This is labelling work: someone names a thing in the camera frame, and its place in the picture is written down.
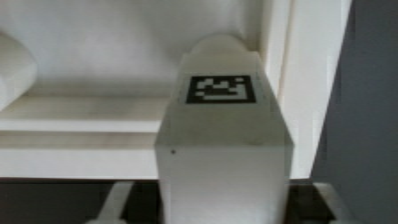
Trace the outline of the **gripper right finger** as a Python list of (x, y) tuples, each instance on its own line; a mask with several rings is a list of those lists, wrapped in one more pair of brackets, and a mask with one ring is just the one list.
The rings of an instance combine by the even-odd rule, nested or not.
[(352, 214), (329, 183), (291, 181), (286, 205), (286, 224), (345, 224)]

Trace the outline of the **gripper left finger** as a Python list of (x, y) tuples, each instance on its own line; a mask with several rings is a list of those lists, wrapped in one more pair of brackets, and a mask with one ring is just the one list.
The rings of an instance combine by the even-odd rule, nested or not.
[(117, 181), (98, 215), (85, 224), (158, 224), (158, 218), (158, 184), (147, 181)]

